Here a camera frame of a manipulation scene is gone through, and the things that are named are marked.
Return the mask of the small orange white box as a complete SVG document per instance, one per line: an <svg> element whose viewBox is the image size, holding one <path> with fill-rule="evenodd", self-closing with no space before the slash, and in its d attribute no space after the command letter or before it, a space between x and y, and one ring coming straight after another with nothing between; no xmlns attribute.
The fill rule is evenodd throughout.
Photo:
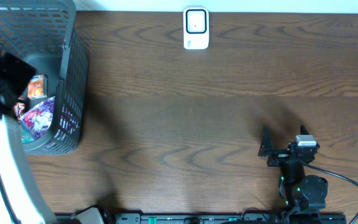
<svg viewBox="0 0 358 224"><path fill-rule="evenodd" d="M31 100L47 97L47 77L45 75L35 75L27 86L27 97Z"/></svg>

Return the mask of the purple snack packet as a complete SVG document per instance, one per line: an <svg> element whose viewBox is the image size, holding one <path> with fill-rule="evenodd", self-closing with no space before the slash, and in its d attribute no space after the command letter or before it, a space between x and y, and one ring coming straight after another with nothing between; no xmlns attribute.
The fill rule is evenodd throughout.
<svg viewBox="0 0 358 224"><path fill-rule="evenodd" d="M20 124L34 140L41 138L52 124L55 97L35 105L20 117Z"/></svg>

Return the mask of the teal candy packet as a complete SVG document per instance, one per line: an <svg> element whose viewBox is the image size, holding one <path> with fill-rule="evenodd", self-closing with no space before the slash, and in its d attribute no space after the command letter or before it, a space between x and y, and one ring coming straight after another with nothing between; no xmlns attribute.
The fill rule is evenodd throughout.
<svg viewBox="0 0 358 224"><path fill-rule="evenodd" d="M30 132L24 127L21 126L21 141L22 144L27 144L34 141L34 137Z"/></svg>

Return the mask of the red orange snack bar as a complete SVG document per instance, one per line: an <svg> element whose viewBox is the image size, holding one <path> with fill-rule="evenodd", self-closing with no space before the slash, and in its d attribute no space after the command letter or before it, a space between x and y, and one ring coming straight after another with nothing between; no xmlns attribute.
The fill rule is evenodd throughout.
<svg viewBox="0 0 358 224"><path fill-rule="evenodd" d="M13 107L16 119L18 121L21 120L21 116L25 113L25 107L25 99L22 96L18 97L17 102Z"/></svg>

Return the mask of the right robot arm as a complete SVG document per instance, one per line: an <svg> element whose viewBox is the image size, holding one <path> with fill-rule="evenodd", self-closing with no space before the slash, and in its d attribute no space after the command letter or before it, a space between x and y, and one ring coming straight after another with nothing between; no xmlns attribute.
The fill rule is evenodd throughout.
<svg viewBox="0 0 358 224"><path fill-rule="evenodd" d="M279 167L279 196L287 208L280 214L282 223L321 223L319 211L326 206L328 181L317 175L306 175L304 166L314 160L319 144L302 125L300 134L285 149L275 149L269 130L264 127L258 152L267 158L269 167Z"/></svg>

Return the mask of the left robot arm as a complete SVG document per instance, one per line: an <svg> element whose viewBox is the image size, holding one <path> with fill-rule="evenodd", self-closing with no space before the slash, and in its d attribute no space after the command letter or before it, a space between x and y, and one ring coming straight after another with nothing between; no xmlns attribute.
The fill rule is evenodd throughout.
<svg viewBox="0 0 358 224"><path fill-rule="evenodd" d="M12 54L0 55L0 223L105 223L98 207L56 215L37 187L12 112L35 72Z"/></svg>

